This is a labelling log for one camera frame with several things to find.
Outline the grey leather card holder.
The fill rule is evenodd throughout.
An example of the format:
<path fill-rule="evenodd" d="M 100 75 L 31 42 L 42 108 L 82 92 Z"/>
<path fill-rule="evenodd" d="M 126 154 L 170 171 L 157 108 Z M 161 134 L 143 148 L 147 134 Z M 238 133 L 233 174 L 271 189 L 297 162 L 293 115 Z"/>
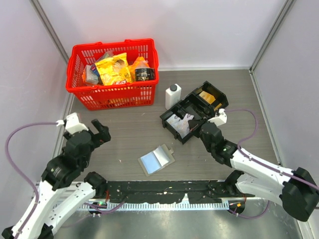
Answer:
<path fill-rule="evenodd" d="M 174 163 L 175 158 L 173 157 L 173 153 L 174 150 L 172 148 L 168 148 L 163 144 L 138 158 L 138 162 L 148 177 Z"/>

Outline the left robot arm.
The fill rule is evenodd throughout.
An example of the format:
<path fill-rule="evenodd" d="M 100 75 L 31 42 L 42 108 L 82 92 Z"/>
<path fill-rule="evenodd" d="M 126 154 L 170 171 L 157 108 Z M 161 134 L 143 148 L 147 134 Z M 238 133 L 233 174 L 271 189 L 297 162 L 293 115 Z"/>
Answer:
<path fill-rule="evenodd" d="M 11 227 L 3 230 L 5 239 L 52 239 L 63 223 L 89 199 L 106 194 L 107 181 L 96 172 L 90 172 L 79 188 L 57 208 L 59 197 L 88 167 L 92 152 L 111 140 L 109 129 L 97 119 L 91 121 L 97 129 L 93 133 L 79 119 L 59 120 L 55 125 L 65 127 L 66 144 L 59 155 L 51 159 L 38 187 L 32 185 L 35 196 L 24 215 Z"/>

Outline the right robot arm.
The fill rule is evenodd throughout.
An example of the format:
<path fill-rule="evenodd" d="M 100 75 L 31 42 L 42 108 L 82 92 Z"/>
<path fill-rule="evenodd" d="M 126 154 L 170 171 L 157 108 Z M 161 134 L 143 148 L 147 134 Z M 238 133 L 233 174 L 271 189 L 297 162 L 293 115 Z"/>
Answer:
<path fill-rule="evenodd" d="M 319 188 L 307 170 L 285 168 L 249 153 L 226 140 L 213 122 L 189 120 L 188 124 L 218 163 L 234 169 L 225 184 L 229 196 L 254 195 L 282 206 L 301 222 L 309 219 L 319 203 Z"/>

